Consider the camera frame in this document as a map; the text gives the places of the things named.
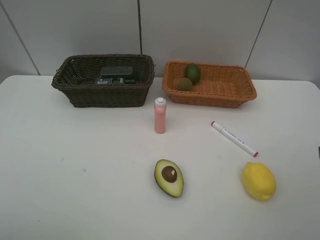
yellow lemon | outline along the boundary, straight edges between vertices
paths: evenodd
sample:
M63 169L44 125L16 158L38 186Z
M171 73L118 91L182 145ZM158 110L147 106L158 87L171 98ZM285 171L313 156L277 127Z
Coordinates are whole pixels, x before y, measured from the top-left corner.
M269 200L276 192L276 179L262 163L248 162L242 171L245 190L255 199Z

marker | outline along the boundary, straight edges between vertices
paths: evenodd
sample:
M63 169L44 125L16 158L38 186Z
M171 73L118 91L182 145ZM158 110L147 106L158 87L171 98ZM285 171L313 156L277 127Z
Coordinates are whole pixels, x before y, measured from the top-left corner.
M229 132L227 129L225 129L223 126L219 125L215 121L211 123L211 126L217 129L222 135L224 135L226 138L237 144L240 148L245 150L250 155L256 157L259 153L255 150L253 150L248 144L241 141L239 138L237 138L235 135L233 135L231 132Z

avocado flesh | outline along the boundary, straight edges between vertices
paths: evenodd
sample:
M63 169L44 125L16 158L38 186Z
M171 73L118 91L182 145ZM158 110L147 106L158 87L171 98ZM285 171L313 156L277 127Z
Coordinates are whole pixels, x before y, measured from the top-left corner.
M162 170L167 166L171 166L176 170L177 178L175 182L171 183L163 178ZM178 198L182 195L185 184L184 178L179 167L174 162L166 159L159 160L154 168L154 178L158 186L170 196Z

basket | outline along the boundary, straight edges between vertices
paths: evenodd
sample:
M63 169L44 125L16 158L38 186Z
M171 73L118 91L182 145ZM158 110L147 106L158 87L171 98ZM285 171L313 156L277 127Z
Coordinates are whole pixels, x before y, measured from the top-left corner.
M197 63L200 81L193 91L178 91L176 78L185 77L191 62L170 61L164 69L162 87L170 99L178 104L238 108L257 97L249 73L241 66Z
M133 67L136 84L97 85L103 67ZM57 70L52 86L63 92L76 108L140 107L155 77L150 56L135 54L77 55Z

pink bottle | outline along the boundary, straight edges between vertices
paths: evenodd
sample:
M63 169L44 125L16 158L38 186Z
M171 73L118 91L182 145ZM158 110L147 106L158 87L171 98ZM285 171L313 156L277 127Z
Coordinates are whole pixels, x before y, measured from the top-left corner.
M166 131L166 100L158 97L154 101L154 130L157 134L164 134Z

